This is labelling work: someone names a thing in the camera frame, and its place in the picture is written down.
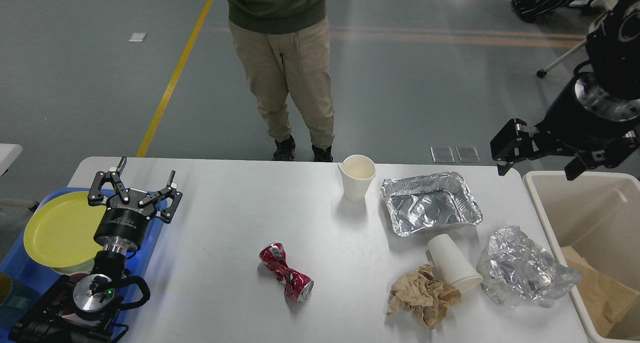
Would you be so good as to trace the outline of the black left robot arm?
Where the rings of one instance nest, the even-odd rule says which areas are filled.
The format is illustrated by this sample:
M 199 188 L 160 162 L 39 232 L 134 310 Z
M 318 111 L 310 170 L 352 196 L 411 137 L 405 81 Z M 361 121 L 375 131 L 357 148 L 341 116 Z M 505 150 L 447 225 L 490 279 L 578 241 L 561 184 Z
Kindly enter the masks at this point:
M 64 188 L 42 201 L 1 264 L 1 341 L 115 343 L 126 312 L 151 293 L 143 275 L 182 192 L 125 186 L 123 157 L 96 172 L 90 188 Z

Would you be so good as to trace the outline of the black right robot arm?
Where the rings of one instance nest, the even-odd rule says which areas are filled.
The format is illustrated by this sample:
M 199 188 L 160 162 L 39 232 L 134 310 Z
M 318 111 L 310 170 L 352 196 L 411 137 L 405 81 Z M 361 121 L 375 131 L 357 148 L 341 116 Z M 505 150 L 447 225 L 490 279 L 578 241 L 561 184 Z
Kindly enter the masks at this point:
M 639 149 L 639 0 L 617 0 L 583 41 L 588 59 L 542 121 L 510 119 L 490 141 L 497 172 L 524 160 L 571 157 L 568 181 L 588 170 L 618 167 Z

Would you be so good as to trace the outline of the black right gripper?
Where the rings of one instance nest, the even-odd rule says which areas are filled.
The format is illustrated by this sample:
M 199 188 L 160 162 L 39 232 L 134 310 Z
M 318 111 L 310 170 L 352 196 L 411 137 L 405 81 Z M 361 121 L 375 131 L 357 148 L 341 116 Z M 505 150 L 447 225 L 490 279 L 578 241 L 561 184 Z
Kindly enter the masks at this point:
M 574 181 L 600 166 L 613 169 L 639 149 L 639 98 L 616 97 L 594 72 L 579 72 L 563 88 L 541 122 L 514 118 L 490 140 L 499 176 L 516 163 L 544 156 L 574 156 L 564 172 Z

